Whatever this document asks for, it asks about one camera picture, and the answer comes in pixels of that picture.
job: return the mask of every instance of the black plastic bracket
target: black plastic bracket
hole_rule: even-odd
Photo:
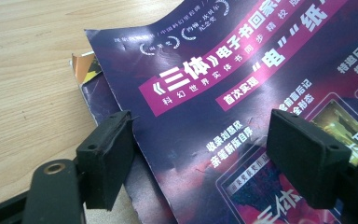
[[[273,109],[267,154],[292,185],[317,209],[344,203],[342,220],[358,223],[358,166],[351,150],[303,118]]]

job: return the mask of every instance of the table surface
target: table surface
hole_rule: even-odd
[[[0,1],[0,202],[29,188],[39,165],[73,159],[95,124],[69,66],[91,51],[84,29],[147,25],[182,0]],[[89,222],[137,223],[122,189]]]

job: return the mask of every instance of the poster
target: poster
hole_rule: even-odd
[[[305,212],[270,161],[235,181],[264,160],[272,108],[317,125],[333,104],[358,128],[358,1],[185,1],[148,26],[86,33],[179,223],[338,222]],[[238,200],[260,176],[278,181],[258,192],[268,200]]]

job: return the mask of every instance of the magazine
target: magazine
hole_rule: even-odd
[[[358,162],[358,1],[185,1],[148,26],[86,33],[179,223],[338,222],[265,143],[279,108]]]

